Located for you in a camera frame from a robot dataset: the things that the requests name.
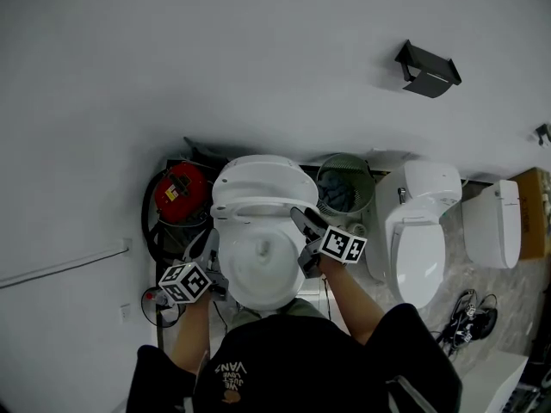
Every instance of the toilet lid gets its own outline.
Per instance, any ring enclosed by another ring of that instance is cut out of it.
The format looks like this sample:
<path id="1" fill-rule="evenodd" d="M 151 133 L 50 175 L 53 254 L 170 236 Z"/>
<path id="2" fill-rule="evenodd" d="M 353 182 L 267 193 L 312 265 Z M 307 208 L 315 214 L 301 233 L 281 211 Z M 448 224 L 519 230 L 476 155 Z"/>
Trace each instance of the toilet lid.
<path id="1" fill-rule="evenodd" d="M 443 281 L 445 262 L 446 248 L 440 225 L 396 226 L 393 277 L 404 302 L 417 308 L 428 305 Z"/>
<path id="2" fill-rule="evenodd" d="M 272 311 L 289 303 L 304 281 L 297 259 L 305 238 L 291 219 L 244 225 L 216 221 L 219 260 L 230 294 L 243 306 Z"/>

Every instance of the toilet bowl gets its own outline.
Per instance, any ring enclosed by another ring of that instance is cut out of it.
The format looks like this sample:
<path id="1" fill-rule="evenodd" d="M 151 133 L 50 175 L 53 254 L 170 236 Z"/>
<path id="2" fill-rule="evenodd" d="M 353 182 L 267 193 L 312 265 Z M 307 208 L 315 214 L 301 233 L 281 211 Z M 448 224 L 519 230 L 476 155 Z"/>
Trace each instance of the toilet bowl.
<path id="1" fill-rule="evenodd" d="M 408 161 L 375 187 L 366 259 L 400 303 L 427 305 L 443 281 L 440 216 L 461 199 L 461 178 L 445 163 Z"/>
<path id="2" fill-rule="evenodd" d="M 306 244 L 290 210 L 316 209 L 313 179 L 285 157 L 241 157 L 222 170 L 213 199 L 218 258 L 230 294 L 255 311 L 289 303 L 304 281 L 297 259 Z"/>
<path id="3" fill-rule="evenodd" d="M 517 183 L 499 181 L 461 205 L 465 248 L 471 261 L 487 268 L 514 268 L 521 243 Z"/>

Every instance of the toilet tank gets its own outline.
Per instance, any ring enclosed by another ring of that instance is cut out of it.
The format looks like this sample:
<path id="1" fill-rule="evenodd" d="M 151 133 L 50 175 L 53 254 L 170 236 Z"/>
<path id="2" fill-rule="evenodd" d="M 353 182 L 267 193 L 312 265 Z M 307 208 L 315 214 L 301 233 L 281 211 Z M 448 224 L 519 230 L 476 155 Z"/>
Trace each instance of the toilet tank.
<path id="1" fill-rule="evenodd" d="M 461 200 L 461 178 L 452 165 L 408 161 L 404 165 L 408 208 L 423 208 L 440 217 Z"/>

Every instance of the white toilet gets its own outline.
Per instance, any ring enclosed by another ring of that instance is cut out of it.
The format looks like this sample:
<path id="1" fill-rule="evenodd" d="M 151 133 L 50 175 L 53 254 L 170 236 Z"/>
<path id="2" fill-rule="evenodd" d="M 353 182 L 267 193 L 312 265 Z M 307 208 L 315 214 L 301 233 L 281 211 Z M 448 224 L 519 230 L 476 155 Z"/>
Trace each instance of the white toilet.
<path id="1" fill-rule="evenodd" d="M 314 180 L 285 157 L 240 157 L 222 170 L 211 215 L 220 233 L 220 269 L 241 305 L 273 311 L 299 292 L 304 274 L 297 259 L 306 239 L 290 210 L 316 209 L 317 201 Z"/>
<path id="2" fill-rule="evenodd" d="M 375 186 L 366 258 L 371 275 L 400 302 L 427 305 L 443 281 L 440 216 L 461 200 L 461 178 L 445 163 L 408 161 Z"/>
<path id="3" fill-rule="evenodd" d="M 520 255 L 521 223 L 518 185 L 499 181 L 462 203 L 465 248 L 473 263 L 487 268 L 514 268 Z"/>

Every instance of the black t-shirt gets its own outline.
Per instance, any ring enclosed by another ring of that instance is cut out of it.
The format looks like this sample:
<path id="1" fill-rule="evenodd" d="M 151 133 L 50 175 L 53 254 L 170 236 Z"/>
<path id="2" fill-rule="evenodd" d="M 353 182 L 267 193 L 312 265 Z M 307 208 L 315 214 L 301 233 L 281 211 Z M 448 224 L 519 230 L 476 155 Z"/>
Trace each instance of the black t-shirt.
<path id="1" fill-rule="evenodd" d="M 365 346 L 317 317 L 273 315 L 240 326 L 198 378 L 144 346 L 127 412 L 191 411 L 192 402 L 195 412 L 455 413 L 460 396 L 461 381 L 415 308 L 399 305 Z"/>

